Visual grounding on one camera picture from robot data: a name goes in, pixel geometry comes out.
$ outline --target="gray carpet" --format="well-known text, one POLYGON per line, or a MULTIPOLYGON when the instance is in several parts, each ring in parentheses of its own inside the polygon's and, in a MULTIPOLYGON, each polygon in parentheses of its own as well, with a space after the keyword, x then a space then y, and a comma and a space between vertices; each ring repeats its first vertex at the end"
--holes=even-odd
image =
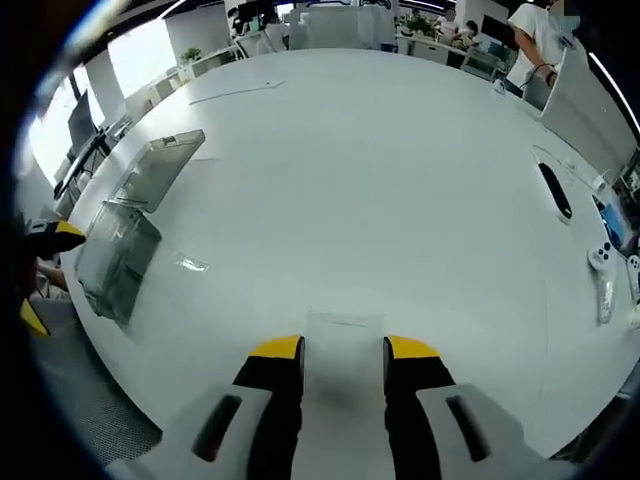
POLYGON ((79 438, 102 465, 148 452, 162 432, 129 400, 93 350, 68 301, 33 299, 52 332, 33 335, 33 351, 50 392, 79 438))

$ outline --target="white round table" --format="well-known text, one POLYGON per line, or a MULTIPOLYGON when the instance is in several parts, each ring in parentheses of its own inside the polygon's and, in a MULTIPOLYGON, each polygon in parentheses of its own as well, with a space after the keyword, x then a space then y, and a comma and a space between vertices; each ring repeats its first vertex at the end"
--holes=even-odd
POLYGON ((63 255, 89 338, 160 428, 231 382, 257 344, 304 334, 310 312, 374 316, 381 336, 435 347, 544 456, 589 425, 637 361, 621 257, 612 321, 597 325, 586 249, 606 234, 591 191, 554 166, 574 211, 562 224, 531 146, 595 173, 489 83, 371 51, 226 65, 136 125, 70 221, 88 228, 146 142, 195 129, 205 143, 148 215, 163 240, 128 327, 93 313, 78 252, 63 255))

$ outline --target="yellow object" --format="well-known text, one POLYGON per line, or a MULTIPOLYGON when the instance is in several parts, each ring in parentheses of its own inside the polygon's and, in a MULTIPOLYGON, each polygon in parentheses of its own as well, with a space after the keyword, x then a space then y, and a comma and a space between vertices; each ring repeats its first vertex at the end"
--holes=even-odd
POLYGON ((393 358, 426 358, 439 357, 440 353, 435 348, 430 347, 426 343, 412 338, 398 337, 397 335, 389 335, 387 337, 391 342, 393 350, 393 358))
POLYGON ((76 227, 71 225, 69 222, 65 222, 64 220, 60 220, 58 222, 58 226, 56 227, 56 233, 71 233, 73 235, 84 237, 84 233, 82 233, 76 227))
POLYGON ((44 335, 45 337, 51 336, 51 333, 47 327, 44 326, 44 323, 42 323, 42 320, 40 320, 40 317, 38 317, 38 314, 35 312, 28 300, 24 300, 22 302, 22 306, 20 307, 20 316, 40 335, 44 335))
POLYGON ((268 358, 288 358, 293 360, 296 358, 296 350, 300 335, 291 335, 289 337, 280 337, 269 340, 249 354, 250 357, 268 357, 268 358))

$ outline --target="transparent plastic box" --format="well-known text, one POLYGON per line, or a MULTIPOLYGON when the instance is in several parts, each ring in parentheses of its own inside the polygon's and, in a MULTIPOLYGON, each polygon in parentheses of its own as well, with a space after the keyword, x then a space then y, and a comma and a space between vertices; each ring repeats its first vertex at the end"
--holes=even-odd
POLYGON ((133 162, 133 170, 116 193, 116 199, 145 212, 155 212, 204 140, 204 132, 194 130, 149 142, 138 153, 139 160, 133 162))
POLYGON ((84 294, 97 315, 128 324, 161 238, 136 207, 102 203, 75 264, 84 294))

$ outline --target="white t-shirt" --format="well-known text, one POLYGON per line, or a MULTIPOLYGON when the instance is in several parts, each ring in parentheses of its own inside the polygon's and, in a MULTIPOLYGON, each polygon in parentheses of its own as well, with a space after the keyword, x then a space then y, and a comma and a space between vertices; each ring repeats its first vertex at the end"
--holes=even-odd
POLYGON ((444 17, 438 19, 439 28, 442 35, 447 39, 452 39, 453 36, 458 33, 458 24, 456 22, 450 22, 444 17))
MULTIPOLYGON (((509 25, 523 30, 535 41, 545 63, 557 65, 562 61, 564 48, 560 42, 560 33, 551 26, 547 10, 525 3, 520 5, 516 13, 511 16, 509 25)), ((534 69, 534 64, 520 49, 518 59, 507 75, 507 80, 516 87, 521 87, 529 80, 529 75, 534 69)))
POLYGON ((284 52, 287 50, 282 39, 289 36, 289 27, 284 23, 269 23, 264 30, 276 52, 284 52))
POLYGON ((473 36, 473 32, 470 28, 462 28, 458 33, 460 34, 462 44, 465 47, 475 47, 480 43, 477 36, 473 36))

